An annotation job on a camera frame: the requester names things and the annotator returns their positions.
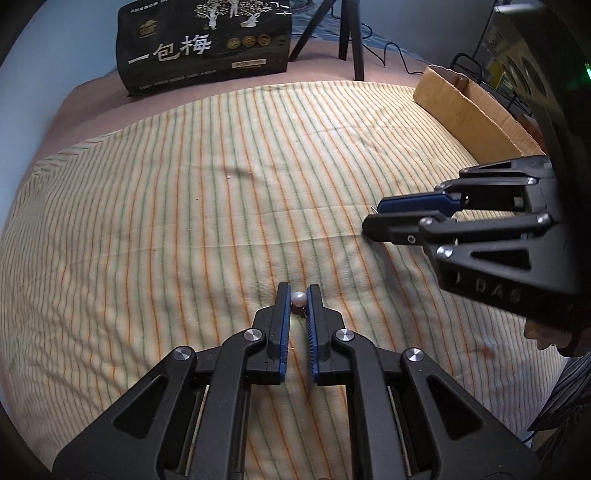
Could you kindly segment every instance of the blue gripper pad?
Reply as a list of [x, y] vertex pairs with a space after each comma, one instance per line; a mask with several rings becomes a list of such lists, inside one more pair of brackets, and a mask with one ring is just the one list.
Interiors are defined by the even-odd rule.
[[451, 217], [462, 210], [459, 199], [453, 199], [444, 192], [417, 193], [385, 197], [378, 204], [378, 213], [420, 212], [422, 210], [438, 210]]

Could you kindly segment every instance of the tripod leg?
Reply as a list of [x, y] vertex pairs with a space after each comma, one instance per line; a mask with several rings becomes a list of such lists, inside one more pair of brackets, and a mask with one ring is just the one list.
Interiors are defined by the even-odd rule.
[[340, 34], [339, 34], [339, 58], [347, 60], [347, 50], [349, 49], [349, 13], [347, 12], [347, 0], [343, 0], [340, 8]]
[[349, 27], [351, 29], [351, 40], [353, 43], [353, 66], [355, 68], [355, 80], [358, 82], [363, 82], [365, 73], [363, 71], [363, 41], [361, 39], [359, 0], [343, 1], [347, 2], [347, 13], [349, 15]]
[[316, 11], [314, 16], [312, 17], [312, 20], [310, 20], [310, 23], [308, 24], [308, 26], [304, 30], [304, 33], [302, 34], [302, 36], [298, 40], [298, 43], [295, 45], [294, 49], [292, 50], [292, 52], [290, 54], [289, 61], [294, 61], [295, 59], [297, 59], [297, 56], [302, 51], [302, 48], [304, 48], [306, 43], [308, 43], [308, 40], [312, 36], [312, 33], [314, 33], [314, 30], [316, 29], [316, 27], [320, 24], [322, 19], [329, 12], [330, 7], [332, 7], [335, 4], [335, 2], [336, 2], [336, 0], [324, 0], [322, 2], [322, 4], [318, 7], [318, 10]]

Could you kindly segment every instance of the striped cloth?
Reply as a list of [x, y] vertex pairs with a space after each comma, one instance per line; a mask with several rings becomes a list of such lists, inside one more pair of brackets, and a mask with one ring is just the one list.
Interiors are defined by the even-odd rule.
[[[361, 235], [382, 196], [475, 164], [412, 93], [256, 87], [38, 162], [2, 239], [0, 335], [12, 419], [46, 465], [173, 347], [248, 327], [281, 281], [319, 283], [347, 326], [423, 348], [513, 432], [530, 425], [564, 365], [555, 349], [440, 291], [420, 248]], [[306, 337], [292, 317], [285, 385], [254, 388], [250, 480], [350, 476], [343, 390], [311, 385]]]

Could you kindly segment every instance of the pearl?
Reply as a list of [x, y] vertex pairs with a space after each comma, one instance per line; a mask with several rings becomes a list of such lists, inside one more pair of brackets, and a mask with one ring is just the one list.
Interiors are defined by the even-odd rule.
[[291, 304], [300, 309], [306, 306], [306, 294], [302, 291], [295, 291], [291, 294]]

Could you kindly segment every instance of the black package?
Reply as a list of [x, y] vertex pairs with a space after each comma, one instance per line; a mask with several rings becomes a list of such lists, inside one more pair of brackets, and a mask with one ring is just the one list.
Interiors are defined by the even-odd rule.
[[287, 69], [287, 0], [138, 1], [118, 22], [117, 69], [132, 95]]

